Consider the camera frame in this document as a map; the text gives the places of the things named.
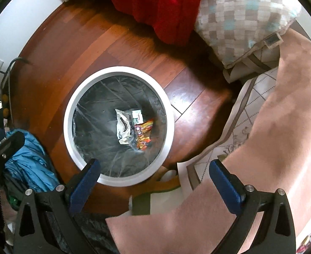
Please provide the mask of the white paper wrapper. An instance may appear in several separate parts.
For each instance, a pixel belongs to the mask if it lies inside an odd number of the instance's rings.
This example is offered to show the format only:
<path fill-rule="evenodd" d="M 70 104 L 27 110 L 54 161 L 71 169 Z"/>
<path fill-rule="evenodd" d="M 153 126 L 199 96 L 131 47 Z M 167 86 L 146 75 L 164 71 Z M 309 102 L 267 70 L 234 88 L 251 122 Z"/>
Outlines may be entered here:
<path fill-rule="evenodd" d="M 117 116 L 117 139 L 121 145 L 135 145 L 136 136 L 135 128 L 136 124 L 143 123 L 143 114 L 141 109 L 129 109 L 122 111 L 116 109 Z"/>

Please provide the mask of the orange chips snack bag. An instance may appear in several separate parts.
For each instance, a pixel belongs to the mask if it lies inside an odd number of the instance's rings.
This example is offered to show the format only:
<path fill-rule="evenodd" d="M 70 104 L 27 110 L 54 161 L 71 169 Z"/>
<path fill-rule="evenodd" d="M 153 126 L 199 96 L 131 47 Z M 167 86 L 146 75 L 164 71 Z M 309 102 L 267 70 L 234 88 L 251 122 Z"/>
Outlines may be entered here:
<path fill-rule="evenodd" d="M 147 145 L 151 142 L 151 130 L 153 127 L 153 120 L 148 120 L 141 124 L 134 126 L 137 135 L 137 148 L 139 150 L 147 149 Z"/>

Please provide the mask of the white round trash bin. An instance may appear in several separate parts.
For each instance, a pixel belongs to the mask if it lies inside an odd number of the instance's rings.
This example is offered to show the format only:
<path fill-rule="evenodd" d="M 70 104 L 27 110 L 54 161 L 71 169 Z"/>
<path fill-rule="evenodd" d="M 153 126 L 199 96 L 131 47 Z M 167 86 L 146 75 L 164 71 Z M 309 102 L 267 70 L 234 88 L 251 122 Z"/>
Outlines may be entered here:
<path fill-rule="evenodd" d="M 75 89 L 63 131 L 78 168 L 97 159 L 100 184 L 126 187 L 145 181 L 162 166 L 173 142 L 175 120 L 167 94 L 151 76 L 112 66 Z"/>

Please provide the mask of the blue jacket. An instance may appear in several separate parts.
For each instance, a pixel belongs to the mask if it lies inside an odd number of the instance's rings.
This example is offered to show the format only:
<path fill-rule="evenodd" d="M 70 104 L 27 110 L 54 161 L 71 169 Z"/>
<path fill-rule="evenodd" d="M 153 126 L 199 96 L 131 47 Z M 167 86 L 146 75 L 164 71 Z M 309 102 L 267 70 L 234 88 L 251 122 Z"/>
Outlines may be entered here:
<path fill-rule="evenodd" d="M 28 131 L 13 129 L 7 131 L 9 138 L 16 132 L 23 133 L 25 142 L 6 163 L 5 168 L 11 176 L 35 192 L 48 192 L 60 184 L 49 155 L 45 152 L 37 138 Z"/>

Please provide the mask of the pink bed blanket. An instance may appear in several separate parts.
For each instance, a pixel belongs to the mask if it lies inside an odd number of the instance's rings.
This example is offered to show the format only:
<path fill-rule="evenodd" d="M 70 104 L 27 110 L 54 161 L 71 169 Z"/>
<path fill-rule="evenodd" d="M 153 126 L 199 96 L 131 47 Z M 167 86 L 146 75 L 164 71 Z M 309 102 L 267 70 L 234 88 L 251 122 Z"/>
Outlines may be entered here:
<path fill-rule="evenodd" d="M 220 139 L 178 164 L 181 187 L 153 194 L 136 216 L 106 220 L 120 253 L 213 253 L 236 219 L 210 179 L 214 159 L 244 185 L 285 191 L 296 250 L 311 232 L 311 41 L 293 29 L 282 39 L 278 66 L 244 84 Z"/>

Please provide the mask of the checkered grey pillow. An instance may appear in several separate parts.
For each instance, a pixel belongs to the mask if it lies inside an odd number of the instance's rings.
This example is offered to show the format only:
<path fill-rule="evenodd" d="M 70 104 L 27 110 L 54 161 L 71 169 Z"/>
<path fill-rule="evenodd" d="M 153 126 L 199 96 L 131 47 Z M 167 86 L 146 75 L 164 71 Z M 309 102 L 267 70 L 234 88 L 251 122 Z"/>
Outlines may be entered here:
<path fill-rule="evenodd" d="M 194 26 L 225 68 L 281 37 L 300 16 L 298 0 L 201 0 Z"/>

